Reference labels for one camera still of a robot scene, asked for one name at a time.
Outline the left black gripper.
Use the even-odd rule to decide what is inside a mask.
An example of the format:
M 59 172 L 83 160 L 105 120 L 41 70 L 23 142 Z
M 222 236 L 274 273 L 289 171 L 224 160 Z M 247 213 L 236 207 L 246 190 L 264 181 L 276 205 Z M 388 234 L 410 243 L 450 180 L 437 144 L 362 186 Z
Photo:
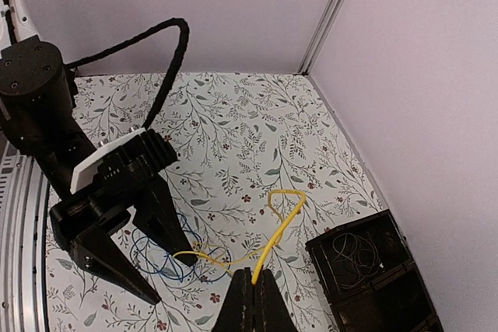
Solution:
M 50 210 L 54 238 L 75 263 L 151 305 L 160 295 L 121 252 L 112 235 L 132 222 L 187 266 L 195 255 L 160 171 L 177 161 L 172 145 L 146 130 L 103 157 L 88 186 Z

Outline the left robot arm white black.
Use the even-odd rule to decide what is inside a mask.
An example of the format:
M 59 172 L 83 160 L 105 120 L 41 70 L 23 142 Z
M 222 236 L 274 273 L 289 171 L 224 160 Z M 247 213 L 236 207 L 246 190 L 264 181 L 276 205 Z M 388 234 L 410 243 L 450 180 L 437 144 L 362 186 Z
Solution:
M 179 29 L 174 56 L 139 128 L 97 148 L 73 117 L 76 70 L 147 37 Z M 177 161 L 172 145 L 152 129 L 184 60 L 188 23 L 172 18 L 95 55 L 64 62 L 60 50 L 40 39 L 23 0 L 1 0 L 1 129 L 33 157 L 60 198 L 51 208 L 54 238 L 84 271 L 149 304 L 160 295 L 112 240 L 132 222 L 181 261 L 195 258 L 182 231 L 161 172 Z

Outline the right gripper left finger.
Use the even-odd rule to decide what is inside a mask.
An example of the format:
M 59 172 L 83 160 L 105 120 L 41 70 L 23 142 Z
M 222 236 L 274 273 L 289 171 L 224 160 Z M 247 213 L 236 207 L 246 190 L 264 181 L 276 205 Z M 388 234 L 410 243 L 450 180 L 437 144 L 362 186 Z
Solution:
M 253 330 L 253 285 L 249 267 L 236 270 L 212 332 Z

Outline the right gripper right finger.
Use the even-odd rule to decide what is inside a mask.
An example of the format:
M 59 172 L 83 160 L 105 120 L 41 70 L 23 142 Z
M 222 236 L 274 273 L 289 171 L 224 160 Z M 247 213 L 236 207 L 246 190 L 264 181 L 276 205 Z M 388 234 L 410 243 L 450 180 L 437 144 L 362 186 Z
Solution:
M 276 279 L 263 270 L 253 287 L 252 330 L 255 332 L 297 332 Z

